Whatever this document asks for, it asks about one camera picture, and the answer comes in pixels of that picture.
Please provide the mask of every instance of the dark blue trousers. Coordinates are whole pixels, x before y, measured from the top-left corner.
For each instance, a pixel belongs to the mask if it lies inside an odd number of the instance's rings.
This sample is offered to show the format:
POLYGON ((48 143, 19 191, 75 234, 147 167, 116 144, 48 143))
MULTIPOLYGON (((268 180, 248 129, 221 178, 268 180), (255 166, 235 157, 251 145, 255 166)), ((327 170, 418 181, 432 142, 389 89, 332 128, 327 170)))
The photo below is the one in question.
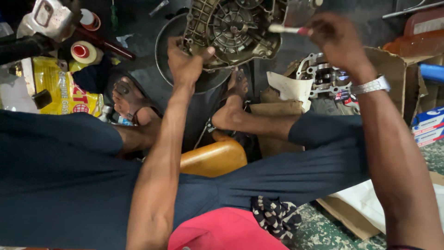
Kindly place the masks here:
MULTIPOLYGON (((250 210, 252 196, 302 205, 368 179, 360 116, 307 113, 289 141, 308 150, 217 178, 181 174, 174 228, 221 207, 250 210)), ((124 249, 141 163, 114 158, 121 147, 84 113, 0 111, 0 246, 124 249)))

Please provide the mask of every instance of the green floor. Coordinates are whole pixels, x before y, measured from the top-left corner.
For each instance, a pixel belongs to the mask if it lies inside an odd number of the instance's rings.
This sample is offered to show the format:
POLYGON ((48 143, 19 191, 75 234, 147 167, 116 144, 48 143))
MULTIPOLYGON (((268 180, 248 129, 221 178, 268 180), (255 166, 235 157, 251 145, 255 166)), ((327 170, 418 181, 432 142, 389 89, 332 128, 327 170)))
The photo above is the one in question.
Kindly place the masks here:
MULTIPOLYGON (((421 148, 430 171, 444 174, 444 140, 421 148)), ((385 235, 365 241, 353 235, 340 221, 317 202, 299 208, 302 225, 294 237, 291 249, 306 250, 385 250, 385 235)))

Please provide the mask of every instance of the screwdriver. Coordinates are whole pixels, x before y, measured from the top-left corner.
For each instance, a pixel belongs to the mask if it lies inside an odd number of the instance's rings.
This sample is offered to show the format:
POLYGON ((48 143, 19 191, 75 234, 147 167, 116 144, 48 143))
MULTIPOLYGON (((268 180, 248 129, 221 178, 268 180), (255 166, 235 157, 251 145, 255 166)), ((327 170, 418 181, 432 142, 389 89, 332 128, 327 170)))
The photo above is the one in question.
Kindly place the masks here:
POLYGON ((111 6, 111 23, 112 23, 112 30, 117 31, 119 28, 119 22, 117 20, 117 7, 114 5, 114 0, 112 0, 112 6, 111 6))

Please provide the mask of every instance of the orange bottle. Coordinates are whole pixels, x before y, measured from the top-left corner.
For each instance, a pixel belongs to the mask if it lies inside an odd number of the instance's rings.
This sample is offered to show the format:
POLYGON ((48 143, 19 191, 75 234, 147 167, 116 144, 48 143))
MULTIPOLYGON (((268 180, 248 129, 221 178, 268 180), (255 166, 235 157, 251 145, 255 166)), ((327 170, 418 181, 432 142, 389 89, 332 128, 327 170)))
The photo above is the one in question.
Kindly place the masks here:
POLYGON ((402 36, 384 45, 383 49, 401 57, 435 56, 444 53, 444 30, 402 36))
POLYGON ((411 16, 404 29, 404 36, 444 29, 444 8, 416 13, 411 16))

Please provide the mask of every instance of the red shirt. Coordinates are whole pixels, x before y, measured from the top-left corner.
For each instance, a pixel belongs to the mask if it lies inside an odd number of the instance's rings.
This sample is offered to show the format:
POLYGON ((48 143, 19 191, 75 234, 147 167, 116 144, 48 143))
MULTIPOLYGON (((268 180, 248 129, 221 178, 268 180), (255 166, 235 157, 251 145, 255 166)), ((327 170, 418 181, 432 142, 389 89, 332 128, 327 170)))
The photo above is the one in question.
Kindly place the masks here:
POLYGON ((258 225, 252 212, 236 208, 220 208, 182 223, 171 235, 168 250, 183 249, 288 250, 258 225))

